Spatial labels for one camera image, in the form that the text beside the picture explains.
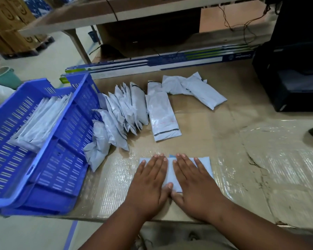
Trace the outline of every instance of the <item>blue plastic crate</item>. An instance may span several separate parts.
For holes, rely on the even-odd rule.
[[[83,148],[92,141],[92,119],[102,120],[88,73],[67,76],[71,87],[54,89],[47,79],[22,84],[0,105],[0,214],[55,215],[69,212],[88,164]],[[44,97],[74,93],[39,153],[7,143]]]

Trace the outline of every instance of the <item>person's left hand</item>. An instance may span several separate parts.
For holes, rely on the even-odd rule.
[[[162,188],[168,167],[164,154],[154,155],[146,166],[145,164],[145,160],[139,164],[122,205],[135,209],[148,221],[162,209],[170,196],[173,184],[168,183]]]

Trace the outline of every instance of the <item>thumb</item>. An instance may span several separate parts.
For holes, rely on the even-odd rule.
[[[172,191],[171,192],[171,198],[183,210],[183,208],[184,208],[183,196],[180,193],[177,193],[176,191]]]
[[[173,189],[173,183],[171,183],[171,182],[166,184],[161,189],[161,195],[160,195],[160,199],[159,199],[160,205],[164,205],[164,203],[167,201],[167,198],[169,197],[172,189]]]

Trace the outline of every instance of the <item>green plastic bucket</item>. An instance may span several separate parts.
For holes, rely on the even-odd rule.
[[[0,85],[17,89],[21,84],[21,80],[14,74],[14,69],[10,67],[0,67]]]

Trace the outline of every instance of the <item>metal table leg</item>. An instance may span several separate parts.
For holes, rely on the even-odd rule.
[[[78,50],[84,63],[85,64],[91,64],[92,62],[90,61],[88,54],[86,53],[85,49],[83,48],[83,45],[81,44],[81,41],[78,38],[78,35],[76,34],[76,30],[75,29],[64,30],[63,33],[65,33],[66,35],[68,35],[71,38],[73,44],[75,45],[75,48]]]

